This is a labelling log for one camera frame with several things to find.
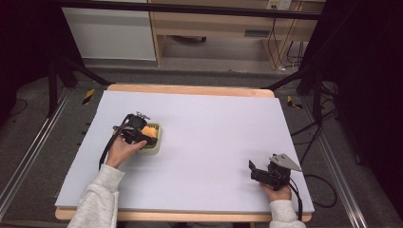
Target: black horizontal bar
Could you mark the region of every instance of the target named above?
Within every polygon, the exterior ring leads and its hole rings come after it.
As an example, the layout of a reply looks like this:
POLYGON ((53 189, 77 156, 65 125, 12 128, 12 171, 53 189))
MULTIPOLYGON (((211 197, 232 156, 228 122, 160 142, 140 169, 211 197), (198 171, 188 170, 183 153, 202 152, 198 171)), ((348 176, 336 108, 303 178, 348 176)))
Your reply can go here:
POLYGON ((158 11, 158 12, 248 16, 248 17, 288 18, 288 19, 303 19, 303 20, 319 20, 324 18, 324 16, 320 13, 288 11, 288 10, 243 9, 243 8, 206 7, 206 6, 172 5, 172 4, 148 4, 148 3, 110 2, 110 1, 88 1, 88 0, 42 0, 42 1, 47 1, 48 3, 57 3, 60 5, 60 7, 64 8, 79 8, 79 9, 158 11))

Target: hand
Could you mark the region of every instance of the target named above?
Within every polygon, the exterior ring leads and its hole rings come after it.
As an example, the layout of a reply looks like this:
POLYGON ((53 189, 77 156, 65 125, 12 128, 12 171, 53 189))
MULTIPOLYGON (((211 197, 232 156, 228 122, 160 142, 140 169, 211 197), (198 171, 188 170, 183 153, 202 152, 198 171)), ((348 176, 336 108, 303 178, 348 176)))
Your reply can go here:
POLYGON ((121 135, 118 135, 113 144, 110 146, 106 164, 111 167, 118 168, 123 162, 128 160, 131 155, 143 148, 143 146, 146 144, 147 141, 129 144, 125 142, 125 139, 121 135))
POLYGON ((275 200, 291 200, 291 189, 289 186, 282 186, 278 191, 273 190, 270 186, 260 183, 260 188, 269 196, 270 202, 275 200))

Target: white paper sheet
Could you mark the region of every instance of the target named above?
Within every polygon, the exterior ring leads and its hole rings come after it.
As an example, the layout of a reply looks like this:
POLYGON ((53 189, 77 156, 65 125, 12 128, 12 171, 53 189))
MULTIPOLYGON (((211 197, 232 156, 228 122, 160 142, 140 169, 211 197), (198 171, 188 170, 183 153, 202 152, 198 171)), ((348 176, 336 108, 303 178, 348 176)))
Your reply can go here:
MULTIPOLYGON (((56 206, 77 206, 98 173, 112 126, 136 111, 161 124, 161 148, 120 167, 121 209, 269 212, 267 196, 250 178, 249 160, 265 169, 273 154, 286 153, 298 163, 278 99, 105 91, 56 206)), ((292 179, 303 211, 313 212, 302 173, 292 171, 292 179)), ((297 210, 295 196, 293 202, 297 210)))

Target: gray sweatshirt sleeve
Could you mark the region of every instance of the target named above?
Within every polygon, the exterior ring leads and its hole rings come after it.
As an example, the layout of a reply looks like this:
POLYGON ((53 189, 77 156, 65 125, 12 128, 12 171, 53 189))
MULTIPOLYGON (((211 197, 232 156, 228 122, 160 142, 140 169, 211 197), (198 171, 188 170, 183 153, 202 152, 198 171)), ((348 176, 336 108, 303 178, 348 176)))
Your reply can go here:
POLYGON ((83 191, 68 227, 116 227, 118 186, 124 174, 103 164, 95 181, 83 191))
POLYGON ((270 203, 273 220, 270 228, 305 228, 305 224, 297 219, 290 200, 275 200, 270 203))

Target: white panel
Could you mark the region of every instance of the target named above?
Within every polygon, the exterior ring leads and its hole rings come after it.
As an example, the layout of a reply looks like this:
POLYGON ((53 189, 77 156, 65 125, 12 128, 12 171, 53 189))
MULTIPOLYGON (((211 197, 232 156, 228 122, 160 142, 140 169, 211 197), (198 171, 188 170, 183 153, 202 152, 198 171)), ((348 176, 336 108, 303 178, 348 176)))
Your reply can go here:
MULTIPOLYGON (((123 166, 121 209, 269 212, 248 162, 264 169, 273 154, 297 154, 278 99, 106 91, 56 202, 75 207, 126 114, 140 111, 163 128, 160 152, 123 166)), ((314 207, 302 173, 292 171, 305 212, 314 207)), ((297 210, 297 199, 294 196, 297 210)))
POLYGON ((83 58, 155 61, 148 12, 68 8, 63 12, 83 58))

